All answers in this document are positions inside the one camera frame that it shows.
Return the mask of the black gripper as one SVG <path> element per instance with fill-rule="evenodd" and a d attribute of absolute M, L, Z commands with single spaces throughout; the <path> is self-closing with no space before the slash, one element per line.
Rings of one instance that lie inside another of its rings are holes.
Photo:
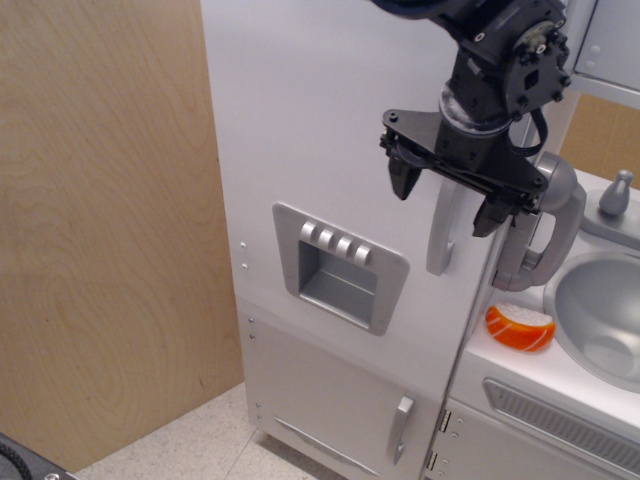
<path fill-rule="evenodd" d="M 489 132 L 465 131 L 442 112 L 390 109 L 383 114 L 380 146 L 389 157 L 394 194 L 406 200 L 423 170 L 431 170 L 485 196 L 473 221 L 473 236 L 487 237 L 510 215 L 531 213 L 548 181 L 530 159 L 548 137 L 542 112 L 531 114 L 539 142 L 518 147 L 510 123 Z"/>

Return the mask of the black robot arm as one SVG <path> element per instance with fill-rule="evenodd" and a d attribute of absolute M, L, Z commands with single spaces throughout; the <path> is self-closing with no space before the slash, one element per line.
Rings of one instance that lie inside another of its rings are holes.
<path fill-rule="evenodd" d="M 410 20 L 430 20 L 458 52 L 435 113 L 390 109 L 380 145 L 393 191 L 406 199 L 432 170 L 484 196 L 473 234 L 486 237 L 508 217 L 533 213 L 548 188 L 531 159 L 543 148 L 542 113 L 571 83 L 560 1 L 379 1 Z"/>

